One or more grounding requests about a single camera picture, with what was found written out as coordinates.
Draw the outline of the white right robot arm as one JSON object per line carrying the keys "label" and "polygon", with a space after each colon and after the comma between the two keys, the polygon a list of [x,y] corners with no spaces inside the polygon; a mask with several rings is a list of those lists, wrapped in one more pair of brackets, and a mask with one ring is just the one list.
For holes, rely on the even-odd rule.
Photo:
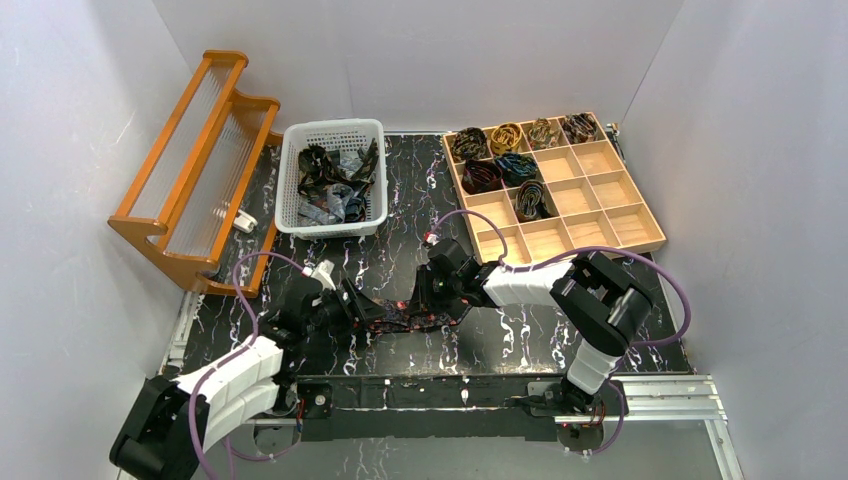
{"label": "white right robot arm", "polygon": [[416,271],[400,309],[407,329],[459,322],[470,308],[513,304],[558,308],[581,342],[556,387],[517,398],[528,408],[586,413],[654,308],[649,292],[604,252],[581,251],[546,265],[479,262],[454,240],[442,240]]}

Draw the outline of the dark paisley red-dotted tie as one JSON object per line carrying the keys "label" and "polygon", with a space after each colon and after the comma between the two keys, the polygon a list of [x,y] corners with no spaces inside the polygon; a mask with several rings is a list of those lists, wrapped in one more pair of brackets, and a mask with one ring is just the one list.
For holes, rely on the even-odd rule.
{"label": "dark paisley red-dotted tie", "polygon": [[470,305],[459,301],[451,303],[446,312],[412,315],[403,301],[376,299],[375,303],[382,306],[385,313],[365,324],[364,329],[374,334],[428,332],[452,327],[460,324],[471,310]]}

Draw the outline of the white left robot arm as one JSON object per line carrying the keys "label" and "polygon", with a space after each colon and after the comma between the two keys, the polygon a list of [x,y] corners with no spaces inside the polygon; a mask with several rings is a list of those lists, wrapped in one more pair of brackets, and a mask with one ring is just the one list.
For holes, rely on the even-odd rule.
{"label": "white left robot arm", "polygon": [[109,452],[137,479],[189,479],[206,452],[252,417],[282,413],[300,426],[329,393],[301,387],[287,369],[313,334],[351,333],[380,325],[393,304],[364,295],[350,281],[334,288],[299,277],[262,312],[233,352],[189,374],[146,380]]}

